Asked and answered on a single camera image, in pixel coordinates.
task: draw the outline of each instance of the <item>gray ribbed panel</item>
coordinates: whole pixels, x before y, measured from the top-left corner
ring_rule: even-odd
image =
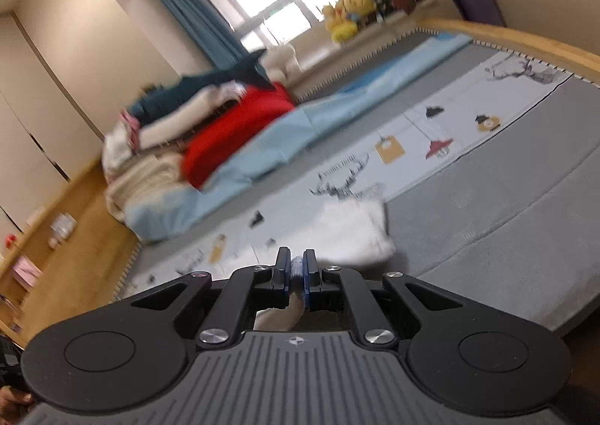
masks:
[[[304,342],[294,345],[291,337]],[[41,405],[23,423],[557,425],[563,421],[548,410],[503,419],[449,410],[422,394],[392,353],[362,349],[347,332],[249,332],[233,349],[200,354],[173,390],[139,409],[77,417]]]

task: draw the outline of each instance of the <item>beige blanket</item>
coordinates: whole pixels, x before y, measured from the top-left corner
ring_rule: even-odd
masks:
[[[182,158],[179,153],[166,153],[140,159],[104,192],[109,213],[123,221],[128,203],[181,184]]]

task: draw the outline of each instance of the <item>light blue blanket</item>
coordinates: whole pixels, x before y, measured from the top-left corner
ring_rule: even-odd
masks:
[[[464,34],[431,37],[368,84],[301,105],[271,123],[222,164],[202,191],[181,186],[128,205],[127,226],[142,241],[184,233],[249,189],[254,180],[289,163],[304,148],[386,100],[471,40]]]

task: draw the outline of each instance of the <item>wardrobe door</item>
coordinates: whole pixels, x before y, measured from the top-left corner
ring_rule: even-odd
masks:
[[[20,230],[67,185],[0,94],[0,207]]]
[[[0,91],[47,155],[75,177],[102,143],[29,47],[14,19],[0,17]]]

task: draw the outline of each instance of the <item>curtain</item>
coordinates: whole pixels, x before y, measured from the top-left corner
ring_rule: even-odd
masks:
[[[229,68],[248,54],[209,0],[161,1],[217,68]]]

